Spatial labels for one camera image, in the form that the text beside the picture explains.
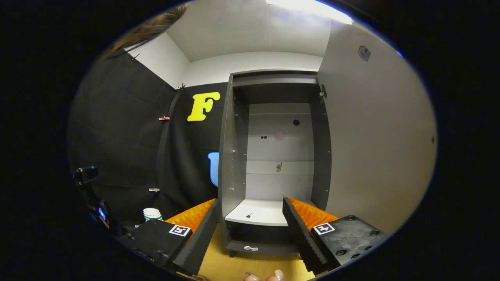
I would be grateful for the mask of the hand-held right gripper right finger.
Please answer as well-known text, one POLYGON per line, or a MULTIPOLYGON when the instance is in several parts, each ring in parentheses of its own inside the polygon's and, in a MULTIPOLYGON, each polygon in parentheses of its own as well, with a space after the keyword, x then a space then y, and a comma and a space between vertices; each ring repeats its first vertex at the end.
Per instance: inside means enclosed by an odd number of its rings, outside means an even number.
POLYGON ((309 272, 334 270, 381 244, 387 234, 355 215, 336 217, 285 196, 282 213, 309 272))

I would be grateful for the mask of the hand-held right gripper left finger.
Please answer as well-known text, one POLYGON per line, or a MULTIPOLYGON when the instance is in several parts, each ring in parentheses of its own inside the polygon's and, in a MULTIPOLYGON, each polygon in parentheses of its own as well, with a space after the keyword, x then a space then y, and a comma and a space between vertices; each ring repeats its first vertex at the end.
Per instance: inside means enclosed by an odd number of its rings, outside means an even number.
POLYGON ((165 221, 150 219, 124 236, 124 245, 146 260, 188 276, 199 273, 219 221, 211 199, 165 221))

